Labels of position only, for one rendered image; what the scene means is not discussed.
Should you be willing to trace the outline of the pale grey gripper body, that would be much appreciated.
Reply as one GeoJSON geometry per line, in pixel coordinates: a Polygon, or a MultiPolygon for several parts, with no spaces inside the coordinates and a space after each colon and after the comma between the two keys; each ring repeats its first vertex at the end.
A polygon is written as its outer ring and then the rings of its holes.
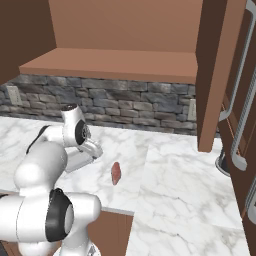
{"type": "Polygon", "coordinates": [[[91,164],[98,157],[97,151],[88,148],[70,147],[66,148],[66,153],[68,161],[65,171],[67,173],[71,173],[83,166],[91,164]]]}

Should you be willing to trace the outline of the brown base cabinet front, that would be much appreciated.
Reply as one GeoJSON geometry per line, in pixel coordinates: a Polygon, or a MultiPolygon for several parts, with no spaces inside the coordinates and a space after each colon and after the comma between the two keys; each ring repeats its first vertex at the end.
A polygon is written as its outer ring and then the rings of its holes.
{"type": "Polygon", "coordinates": [[[88,234],[101,256],[125,256],[133,217],[102,211],[98,219],[88,225],[88,234]]]}

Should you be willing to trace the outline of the dark brown cabinet door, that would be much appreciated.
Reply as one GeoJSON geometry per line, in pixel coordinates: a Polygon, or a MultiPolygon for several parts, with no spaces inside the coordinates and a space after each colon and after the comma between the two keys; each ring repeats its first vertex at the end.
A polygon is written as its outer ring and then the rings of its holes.
{"type": "Polygon", "coordinates": [[[48,0],[0,0],[0,85],[55,47],[48,0]]]}

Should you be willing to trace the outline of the brown open cabinet door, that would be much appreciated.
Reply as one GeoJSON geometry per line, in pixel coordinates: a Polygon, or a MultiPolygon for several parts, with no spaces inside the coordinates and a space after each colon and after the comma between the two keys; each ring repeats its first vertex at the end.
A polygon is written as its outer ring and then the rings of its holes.
{"type": "Polygon", "coordinates": [[[196,57],[197,143],[210,152],[247,0],[203,0],[196,57]]]}

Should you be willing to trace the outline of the dark round grey-rimmed object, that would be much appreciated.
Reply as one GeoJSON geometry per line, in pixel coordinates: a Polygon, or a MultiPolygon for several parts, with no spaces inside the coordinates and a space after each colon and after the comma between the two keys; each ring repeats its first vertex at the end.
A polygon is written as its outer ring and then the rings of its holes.
{"type": "Polygon", "coordinates": [[[230,171],[227,166],[225,152],[222,151],[215,161],[216,168],[226,176],[230,176],[230,171]]]}

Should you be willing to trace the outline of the pale wall outlet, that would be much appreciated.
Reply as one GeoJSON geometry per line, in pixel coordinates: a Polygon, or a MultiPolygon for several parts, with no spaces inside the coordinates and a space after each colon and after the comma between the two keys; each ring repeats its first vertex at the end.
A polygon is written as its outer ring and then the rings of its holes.
{"type": "Polygon", "coordinates": [[[196,121],[196,99],[190,99],[187,119],[189,121],[196,121]]]}
{"type": "Polygon", "coordinates": [[[8,86],[7,91],[9,94],[10,101],[13,105],[21,106],[22,100],[17,86],[8,86]]]}

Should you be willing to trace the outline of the open brown wall cabinet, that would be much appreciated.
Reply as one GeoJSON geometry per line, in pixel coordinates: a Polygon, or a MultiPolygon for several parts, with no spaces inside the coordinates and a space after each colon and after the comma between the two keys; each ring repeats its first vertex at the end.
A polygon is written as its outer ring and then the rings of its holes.
{"type": "Polygon", "coordinates": [[[193,84],[203,0],[49,0],[56,48],[23,74],[193,84]]]}

